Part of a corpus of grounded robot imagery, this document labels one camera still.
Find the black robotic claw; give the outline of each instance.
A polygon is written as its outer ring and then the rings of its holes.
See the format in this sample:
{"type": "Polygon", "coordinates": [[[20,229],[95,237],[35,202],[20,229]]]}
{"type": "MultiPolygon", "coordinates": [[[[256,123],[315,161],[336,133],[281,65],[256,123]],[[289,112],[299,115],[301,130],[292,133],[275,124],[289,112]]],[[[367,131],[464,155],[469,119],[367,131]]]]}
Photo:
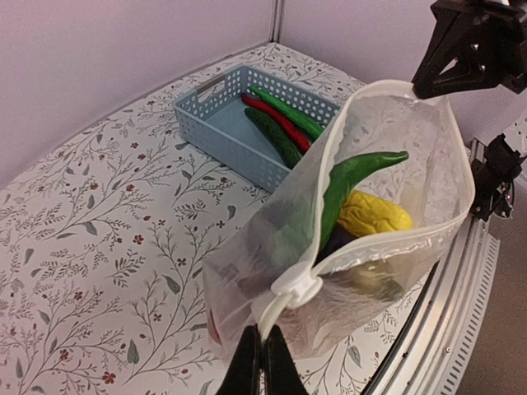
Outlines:
{"type": "Polygon", "coordinates": [[[263,370],[267,395],[308,395],[278,326],[262,343],[255,326],[245,328],[216,395],[257,395],[263,370]]]}
{"type": "Polygon", "coordinates": [[[527,3],[510,3],[438,0],[431,6],[437,23],[413,78],[417,97],[527,87],[527,3]]]}

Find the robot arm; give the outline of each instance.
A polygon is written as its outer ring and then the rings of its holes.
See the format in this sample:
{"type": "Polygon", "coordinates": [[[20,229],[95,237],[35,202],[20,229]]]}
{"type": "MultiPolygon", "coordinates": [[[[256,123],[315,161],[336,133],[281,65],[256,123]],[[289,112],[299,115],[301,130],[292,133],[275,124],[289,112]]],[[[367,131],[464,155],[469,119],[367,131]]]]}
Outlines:
{"type": "Polygon", "coordinates": [[[436,28],[413,78],[419,98],[527,87],[527,1],[438,0],[431,10],[436,28]]]}

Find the floral tablecloth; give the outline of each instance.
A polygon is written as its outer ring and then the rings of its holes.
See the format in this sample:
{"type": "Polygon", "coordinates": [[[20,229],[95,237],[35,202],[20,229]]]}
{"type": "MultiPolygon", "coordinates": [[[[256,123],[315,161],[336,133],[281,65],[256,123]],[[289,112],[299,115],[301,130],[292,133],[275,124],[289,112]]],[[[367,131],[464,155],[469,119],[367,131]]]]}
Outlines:
{"type": "MultiPolygon", "coordinates": [[[[247,63],[341,104],[361,83],[278,44],[175,81],[92,125],[0,192],[0,393],[212,394],[201,264],[266,192],[184,142],[172,101],[247,63]]],[[[356,394],[422,285],[319,359],[310,393],[356,394]]]]}

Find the brown floor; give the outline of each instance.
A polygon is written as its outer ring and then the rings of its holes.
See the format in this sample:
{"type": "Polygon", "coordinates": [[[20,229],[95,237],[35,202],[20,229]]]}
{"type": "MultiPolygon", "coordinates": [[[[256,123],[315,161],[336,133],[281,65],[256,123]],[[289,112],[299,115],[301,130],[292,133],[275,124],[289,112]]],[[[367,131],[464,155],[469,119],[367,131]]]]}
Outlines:
{"type": "Polygon", "coordinates": [[[516,189],[512,220],[493,219],[501,240],[491,298],[459,395],[527,394],[527,192],[516,189]]]}

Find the basket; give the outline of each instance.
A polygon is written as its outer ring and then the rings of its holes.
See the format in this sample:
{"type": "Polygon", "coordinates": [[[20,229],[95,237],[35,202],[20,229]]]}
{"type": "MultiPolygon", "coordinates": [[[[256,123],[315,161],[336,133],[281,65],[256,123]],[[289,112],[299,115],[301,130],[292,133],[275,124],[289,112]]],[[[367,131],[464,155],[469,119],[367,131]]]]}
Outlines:
{"type": "Polygon", "coordinates": [[[256,85],[327,126],[339,107],[252,67],[225,72],[174,102],[184,140],[270,193],[289,174],[265,136],[245,117],[240,94],[256,85]]]}

